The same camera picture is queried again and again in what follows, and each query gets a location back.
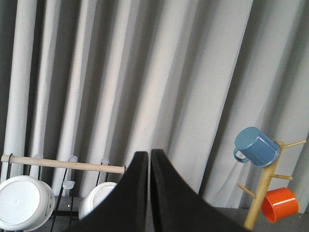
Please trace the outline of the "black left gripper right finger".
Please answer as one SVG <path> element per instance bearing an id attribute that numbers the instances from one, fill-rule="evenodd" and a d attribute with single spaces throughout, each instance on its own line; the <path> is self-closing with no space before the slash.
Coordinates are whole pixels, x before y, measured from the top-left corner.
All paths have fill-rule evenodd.
<path id="1" fill-rule="evenodd" d="M 150 198 L 156 232 L 245 232 L 202 200 L 175 170 L 164 150 L 151 151 Z"/>

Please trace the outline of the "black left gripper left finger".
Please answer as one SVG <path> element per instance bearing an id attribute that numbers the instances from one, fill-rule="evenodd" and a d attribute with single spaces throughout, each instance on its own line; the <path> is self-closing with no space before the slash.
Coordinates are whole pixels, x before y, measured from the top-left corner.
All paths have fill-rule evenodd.
<path id="1" fill-rule="evenodd" d="M 135 152 L 121 180 L 90 214 L 67 232 L 143 232 L 148 190 L 148 153 Z"/>

